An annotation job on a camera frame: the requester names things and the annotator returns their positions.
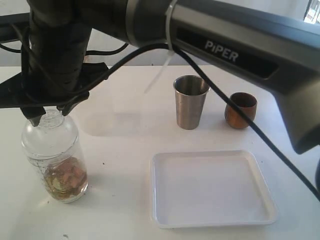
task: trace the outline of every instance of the rectangular tray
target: rectangular tray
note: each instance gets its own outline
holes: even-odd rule
[[[159,153],[150,177],[152,218],[162,229],[268,225],[278,217],[247,151]]]

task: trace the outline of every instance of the robotic arm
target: robotic arm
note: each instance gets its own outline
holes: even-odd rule
[[[22,48],[23,77],[0,84],[0,108],[19,107],[35,125],[43,106],[67,115],[89,97],[71,92],[106,70],[83,64],[92,28],[137,47],[167,42],[172,0],[27,1],[32,52],[52,81]],[[214,0],[178,0],[169,33],[180,49],[270,91],[297,153],[320,144],[320,26]]]

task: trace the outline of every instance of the white wall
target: white wall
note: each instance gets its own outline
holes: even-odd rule
[[[283,15],[295,19],[303,19],[308,0],[221,0],[222,2],[237,4],[240,6],[253,8],[273,14]],[[29,11],[29,6],[26,0],[0,0],[0,16],[14,13],[25,13]],[[89,50],[110,51],[117,49],[123,42],[107,36],[101,32],[93,31],[90,41]],[[8,43],[7,46],[20,48],[19,42]],[[128,47],[125,51],[115,56],[91,56],[90,62],[106,62],[108,65],[114,65],[117,61],[123,58],[128,53],[136,49],[133,46]],[[162,65],[166,60],[167,55],[164,50],[154,50],[145,53],[131,62],[129,65]],[[178,56],[174,56],[172,65],[184,65],[185,62]],[[19,66],[20,56],[18,54],[9,53],[0,49],[0,66]]]

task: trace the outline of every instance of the copper cup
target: copper cup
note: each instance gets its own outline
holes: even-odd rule
[[[231,95],[231,101],[234,102],[252,121],[255,120],[257,113],[257,99],[245,92],[237,92]],[[236,113],[229,105],[226,106],[224,117],[226,122],[234,129],[245,129],[249,127],[248,123]]]

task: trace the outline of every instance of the clear plastic bottle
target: clear plastic bottle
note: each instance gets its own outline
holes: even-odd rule
[[[48,193],[70,203],[88,187],[87,170],[79,143],[79,132],[70,116],[46,109],[37,127],[27,121],[21,143]]]

